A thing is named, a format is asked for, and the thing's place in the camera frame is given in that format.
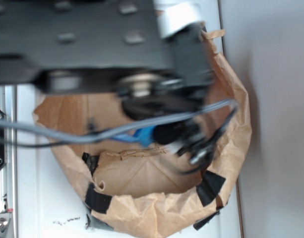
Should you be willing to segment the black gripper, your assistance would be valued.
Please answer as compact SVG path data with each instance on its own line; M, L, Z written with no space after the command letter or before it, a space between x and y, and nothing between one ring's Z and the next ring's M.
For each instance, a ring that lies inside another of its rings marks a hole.
M179 156L189 153L192 166L208 166L213 160L214 145L193 119L158 125L153 139L160 145L175 145Z

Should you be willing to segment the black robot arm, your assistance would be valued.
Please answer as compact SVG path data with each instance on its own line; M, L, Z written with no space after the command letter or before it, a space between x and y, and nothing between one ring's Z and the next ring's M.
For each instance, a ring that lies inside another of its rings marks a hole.
M160 144L204 166L213 159L192 119L213 84L201 17L187 2L159 14L152 0L0 0L0 85L50 95L115 93L130 125L73 135L0 119L0 128L50 137L54 146L121 139L149 128Z

